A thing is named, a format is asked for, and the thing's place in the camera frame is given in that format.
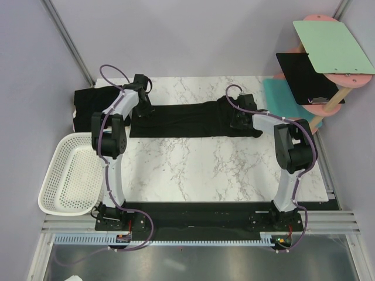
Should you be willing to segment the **black printed t shirt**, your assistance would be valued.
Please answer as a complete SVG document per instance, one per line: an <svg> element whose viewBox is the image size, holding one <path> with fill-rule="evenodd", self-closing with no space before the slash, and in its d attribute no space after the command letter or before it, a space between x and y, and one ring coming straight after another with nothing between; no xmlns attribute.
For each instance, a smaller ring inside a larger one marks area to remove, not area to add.
<svg viewBox="0 0 375 281"><path fill-rule="evenodd" d="M233 98L222 96L215 101L187 105L156 105L149 116L131 118L132 138L208 138L228 136L259 138L263 133L230 127L233 112L237 109Z"/></svg>

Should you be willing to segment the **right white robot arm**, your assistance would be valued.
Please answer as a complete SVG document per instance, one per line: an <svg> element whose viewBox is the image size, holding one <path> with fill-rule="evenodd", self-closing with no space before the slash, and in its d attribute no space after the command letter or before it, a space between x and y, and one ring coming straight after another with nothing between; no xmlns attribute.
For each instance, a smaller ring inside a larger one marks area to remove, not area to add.
<svg viewBox="0 0 375 281"><path fill-rule="evenodd" d="M290 120L265 112L241 112L236 110L231 127L239 130L265 132L274 137L275 155L281 168L277 193L272 201L275 212L268 216L274 230L282 230L289 224L287 212L298 207L296 195L302 175L314 166L318 153L305 119Z"/></svg>

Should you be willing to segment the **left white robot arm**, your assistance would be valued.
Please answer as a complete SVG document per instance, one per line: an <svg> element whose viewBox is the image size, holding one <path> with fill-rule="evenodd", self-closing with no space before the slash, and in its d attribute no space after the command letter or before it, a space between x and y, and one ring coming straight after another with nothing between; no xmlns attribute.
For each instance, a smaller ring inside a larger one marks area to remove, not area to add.
<svg viewBox="0 0 375 281"><path fill-rule="evenodd" d="M148 116L154 108L148 98L147 86L141 83L117 87L119 94L111 105L91 117L91 145L100 158L103 168L102 204L110 208L123 208L121 163L127 148L125 119L132 112Z"/></svg>

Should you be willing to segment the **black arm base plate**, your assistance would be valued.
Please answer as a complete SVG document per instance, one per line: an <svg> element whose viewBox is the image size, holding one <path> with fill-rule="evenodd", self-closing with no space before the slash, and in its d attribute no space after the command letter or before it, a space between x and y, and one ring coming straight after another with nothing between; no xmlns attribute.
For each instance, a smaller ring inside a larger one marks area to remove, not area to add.
<svg viewBox="0 0 375 281"><path fill-rule="evenodd" d="M143 231L163 228L243 229L249 231L302 231L299 209L280 212L265 203L126 202L127 211L100 204L96 207L96 231Z"/></svg>

